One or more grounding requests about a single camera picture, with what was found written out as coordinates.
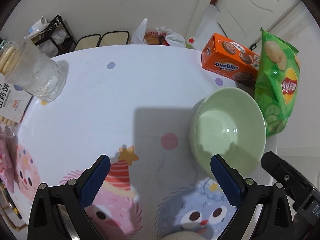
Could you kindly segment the cream ceramic bowl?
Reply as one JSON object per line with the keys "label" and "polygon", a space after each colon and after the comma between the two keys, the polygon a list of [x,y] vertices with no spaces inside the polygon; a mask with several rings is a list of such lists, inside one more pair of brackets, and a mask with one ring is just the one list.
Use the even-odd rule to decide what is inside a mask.
{"label": "cream ceramic bowl", "polygon": [[190,231],[175,232],[161,238],[161,240],[198,240],[198,239],[202,239],[202,237],[198,233],[190,232]]}

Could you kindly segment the clear glass cup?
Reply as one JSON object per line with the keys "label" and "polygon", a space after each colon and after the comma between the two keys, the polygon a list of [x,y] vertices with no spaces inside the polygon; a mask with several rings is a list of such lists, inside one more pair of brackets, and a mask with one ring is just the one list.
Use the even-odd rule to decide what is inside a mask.
{"label": "clear glass cup", "polygon": [[52,102],[61,94],[68,71],[66,61],[54,61],[29,39],[22,44],[8,42],[1,49],[1,74],[5,81],[44,102]]}

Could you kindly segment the green Lay's chips bag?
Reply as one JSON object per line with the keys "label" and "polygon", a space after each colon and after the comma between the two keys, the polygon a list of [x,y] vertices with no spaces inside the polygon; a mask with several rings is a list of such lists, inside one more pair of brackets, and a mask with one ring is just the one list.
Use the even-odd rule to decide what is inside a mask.
{"label": "green Lay's chips bag", "polygon": [[260,29],[261,54],[254,99],[264,117],[266,136],[282,132],[291,116],[298,92],[298,49]]}

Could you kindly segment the orange Ovaltine biscuit box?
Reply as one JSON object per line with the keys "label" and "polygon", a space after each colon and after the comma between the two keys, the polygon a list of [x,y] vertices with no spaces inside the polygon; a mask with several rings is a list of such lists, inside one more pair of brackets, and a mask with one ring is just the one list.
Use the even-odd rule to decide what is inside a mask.
{"label": "orange Ovaltine biscuit box", "polygon": [[201,53],[203,69],[253,88],[260,56],[239,43],[213,33]]}

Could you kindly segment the yam biscuit package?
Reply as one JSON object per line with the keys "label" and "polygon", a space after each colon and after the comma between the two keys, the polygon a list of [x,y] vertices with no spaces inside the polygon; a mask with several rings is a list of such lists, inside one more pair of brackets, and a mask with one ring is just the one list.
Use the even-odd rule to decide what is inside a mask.
{"label": "yam biscuit package", "polygon": [[21,56],[21,50],[14,42],[2,44],[1,47],[1,135],[14,137],[20,127],[32,96],[23,88],[5,80]]}

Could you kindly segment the cartoon printed tablecloth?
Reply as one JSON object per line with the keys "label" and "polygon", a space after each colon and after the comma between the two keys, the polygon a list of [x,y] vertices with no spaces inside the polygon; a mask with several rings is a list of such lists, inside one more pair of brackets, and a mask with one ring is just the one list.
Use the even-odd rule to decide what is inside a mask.
{"label": "cartoon printed tablecloth", "polygon": [[11,195],[27,222],[41,183],[78,179],[104,154],[108,176],[85,212],[105,239],[161,239],[190,231],[217,239],[235,213],[190,148],[201,102],[236,82],[204,70],[190,49],[92,48],[55,58],[69,65],[61,95],[33,99],[9,144]]}

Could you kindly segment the white door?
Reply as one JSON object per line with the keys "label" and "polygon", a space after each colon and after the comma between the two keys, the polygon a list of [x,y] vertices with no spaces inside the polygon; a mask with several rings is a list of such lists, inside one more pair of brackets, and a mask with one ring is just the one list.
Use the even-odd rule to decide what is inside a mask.
{"label": "white door", "polygon": [[300,0],[227,0],[217,22],[225,35],[261,51],[261,31],[270,31]]}

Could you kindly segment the green ceramic bowl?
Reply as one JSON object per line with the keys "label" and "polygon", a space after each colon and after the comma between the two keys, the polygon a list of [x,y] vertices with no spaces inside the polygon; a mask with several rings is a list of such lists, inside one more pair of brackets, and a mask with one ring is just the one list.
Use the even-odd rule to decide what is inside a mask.
{"label": "green ceramic bowl", "polygon": [[190,122],[188,139],[194,159],[209,176],[211,157],[219,154],[230,167],[248,177],[265,150],[263,114],[246,91],[221,88],[199,105]]}

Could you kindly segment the black framed stools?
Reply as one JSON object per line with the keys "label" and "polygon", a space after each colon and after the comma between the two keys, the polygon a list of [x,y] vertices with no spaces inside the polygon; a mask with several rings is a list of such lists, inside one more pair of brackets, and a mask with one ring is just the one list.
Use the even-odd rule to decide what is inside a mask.
{"label": "black framed stools", "polygon": [[95,48],[95,47],[105,47],[105,46],[116,46],[116,45],[126,45],[130,42],[130,33],[126,30],[122,31],[111,31],[100,34],[87,35],[77,42],[74,51]]}

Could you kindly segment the white plastic snack bag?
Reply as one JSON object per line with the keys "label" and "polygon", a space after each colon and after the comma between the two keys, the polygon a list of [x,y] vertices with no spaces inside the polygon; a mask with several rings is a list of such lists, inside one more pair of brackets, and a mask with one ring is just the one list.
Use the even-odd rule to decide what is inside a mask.
{"label": "white plastic snack bag", "polygon": [[131,44],[146,44],[185,48],[185,38],[169,28],[147,28],[148,19],[144,18],[131,36]]}

